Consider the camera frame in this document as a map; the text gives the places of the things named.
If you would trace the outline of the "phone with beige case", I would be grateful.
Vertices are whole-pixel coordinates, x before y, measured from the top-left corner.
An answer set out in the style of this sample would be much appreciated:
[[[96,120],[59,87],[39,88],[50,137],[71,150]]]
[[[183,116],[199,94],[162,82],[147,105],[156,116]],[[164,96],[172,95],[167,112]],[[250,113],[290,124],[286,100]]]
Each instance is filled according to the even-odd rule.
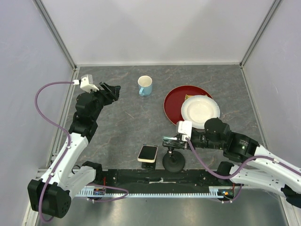
[[[154,145],[143,145],[137,160],[139,162],[154,163],[156,161],[158,147]]]

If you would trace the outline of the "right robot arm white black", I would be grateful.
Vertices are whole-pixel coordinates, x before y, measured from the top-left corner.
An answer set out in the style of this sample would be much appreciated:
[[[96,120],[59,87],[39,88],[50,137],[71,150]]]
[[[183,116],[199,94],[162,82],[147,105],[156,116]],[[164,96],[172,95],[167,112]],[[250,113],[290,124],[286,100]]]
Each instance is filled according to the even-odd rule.
[[[276,156],[254,139],[232,132],[230,126],[219,118],[207,120],[203,132],[196,131],[191,121],[179,121],[177,133],[184,148],[193,153],[196,148],[220,149],[224,157],[240,163],[216,173],[205,165],[218,184],[224,186],[231,181],[259,186],[285,197],[297,208],[301,206],[301,169]]]

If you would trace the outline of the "black round-base phone holder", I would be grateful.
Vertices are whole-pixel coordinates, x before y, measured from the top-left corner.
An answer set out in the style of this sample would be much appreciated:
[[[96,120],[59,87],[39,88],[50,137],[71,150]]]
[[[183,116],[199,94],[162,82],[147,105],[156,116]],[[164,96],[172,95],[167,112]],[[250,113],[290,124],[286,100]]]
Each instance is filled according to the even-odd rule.
[[[164,155],[162,164],[165,170],[171,173],[181,172],[185,166],[185,158],[173,148],[168,148],[167,153]]]

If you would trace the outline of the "black folding phone stand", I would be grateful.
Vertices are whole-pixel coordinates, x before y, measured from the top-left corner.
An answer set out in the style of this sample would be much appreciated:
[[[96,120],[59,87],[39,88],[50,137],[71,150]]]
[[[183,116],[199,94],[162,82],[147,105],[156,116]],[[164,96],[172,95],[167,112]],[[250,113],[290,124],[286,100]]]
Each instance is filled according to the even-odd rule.
[[[156,161],[154,163],[142,162],[142,168],[143,169],[154,170],[155,167],[156,167]]]

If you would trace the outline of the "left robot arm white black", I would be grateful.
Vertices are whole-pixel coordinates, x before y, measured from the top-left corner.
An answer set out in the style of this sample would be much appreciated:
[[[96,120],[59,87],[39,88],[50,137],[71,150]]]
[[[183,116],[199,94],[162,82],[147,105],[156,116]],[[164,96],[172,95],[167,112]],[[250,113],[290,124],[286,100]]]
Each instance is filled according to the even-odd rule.
[[[33,211],[40,215],[42,222],[51,218],[63,218],[70,208],[72,199],[88,184],[103,183],[104,175],[101,164],[85,162],[73,175],[73,166],[82,151],[87,147],[97,130],[97,118],[104,106],[119,99],[120,86],[110,86],[101,82],[99,86],[88,85],[90,90],[78,95],[76,112],[69,130],[54,123],[43,114],[42,117],[61,129],[66,141],[51,166],[40,179],[33,179],[28,184],[28,194]]]

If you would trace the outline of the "dark phone with grey case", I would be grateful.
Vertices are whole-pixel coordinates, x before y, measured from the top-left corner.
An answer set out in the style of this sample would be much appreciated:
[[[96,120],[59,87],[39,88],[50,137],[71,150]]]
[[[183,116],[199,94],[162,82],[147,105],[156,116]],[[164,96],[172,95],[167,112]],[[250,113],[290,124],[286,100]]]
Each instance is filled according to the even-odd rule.
[[[180,137],[163,137],[162,145],[169,149],[186,149],[186,142],[182,141]]]

